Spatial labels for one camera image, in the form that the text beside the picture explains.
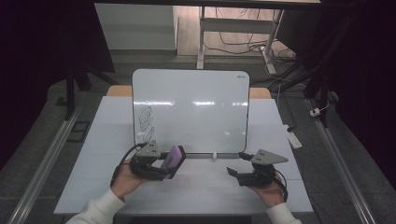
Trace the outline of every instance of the person's left hand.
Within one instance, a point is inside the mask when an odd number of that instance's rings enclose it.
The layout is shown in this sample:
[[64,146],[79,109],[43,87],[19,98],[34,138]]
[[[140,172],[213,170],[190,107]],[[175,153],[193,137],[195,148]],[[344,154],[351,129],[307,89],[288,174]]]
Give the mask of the person's left hand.
[[137,175],[132,174],[129,162],[131,159],[124,161],[120,167],[119,174],[114,181],[111,190],[114,194],[124,201],[124,196],[134,192],[141,184],[149,182],[150,180],[142,179]]

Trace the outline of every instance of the wooden floor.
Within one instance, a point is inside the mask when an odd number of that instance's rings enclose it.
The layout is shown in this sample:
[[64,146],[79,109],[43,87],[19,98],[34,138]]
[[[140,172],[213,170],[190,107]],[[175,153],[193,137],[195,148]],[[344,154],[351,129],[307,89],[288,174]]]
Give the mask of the wooden floor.
[[[199,45],[199,7],[177,7],[178,28],[177,28],[177,55],[179,56],[196,56]],[[227,8],[227,7],[206,7],[205,16],[207,18],[227,18],[240,20],[266,20],[273,18],[274,11],[272,9],[251,9],[251,8]],[[227,56],[258,56],[262,55],[255,52],[243,53],[249,51],[248,43],[256,43],[265,41],[268,35],[259,34],[236,34],[236,33],[220,33],[205,32],[204,43],[207,47],[205,55],[227,55]],[[275,42],[273,50],[278,52],[286,49],[280,42]]]

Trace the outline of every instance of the whiteboard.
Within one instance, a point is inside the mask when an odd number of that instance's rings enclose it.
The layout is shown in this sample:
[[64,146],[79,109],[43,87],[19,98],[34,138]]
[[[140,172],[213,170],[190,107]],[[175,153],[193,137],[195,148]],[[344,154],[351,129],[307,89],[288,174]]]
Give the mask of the whiteboard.
[[132,75],[134,141],[186,153],[245,150],[249,75],[241,71],[138,69]]

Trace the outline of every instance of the sweatshirt cuff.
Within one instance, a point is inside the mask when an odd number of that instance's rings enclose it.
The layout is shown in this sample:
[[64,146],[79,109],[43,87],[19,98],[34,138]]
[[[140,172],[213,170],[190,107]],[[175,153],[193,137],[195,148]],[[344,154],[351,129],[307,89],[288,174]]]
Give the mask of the sweatshirt cuff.
[[113,217],[125,205],[125,202],[119,199],[111,189],[108,189],[104,195],[96,200],[95,205],[103,213]]
[[292,223],[297,220],[289,210],[286,203],[280,203],[267,210],[268,217],[272,223]]

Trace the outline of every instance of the white sleeve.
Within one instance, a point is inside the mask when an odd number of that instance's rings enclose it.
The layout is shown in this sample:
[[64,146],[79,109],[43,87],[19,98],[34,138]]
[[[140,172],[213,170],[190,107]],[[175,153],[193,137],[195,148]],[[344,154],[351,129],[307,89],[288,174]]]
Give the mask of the white sleeve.
[[302,224],[296,219],[285,203],[280,203],[267,210],[268,217],[273,224]]
[[70,218],[66,224],[112,223],[114,215],[124,205],[125,202],[119,199],[111,189],[108,189],[99,199],[91,200],[80,214]]

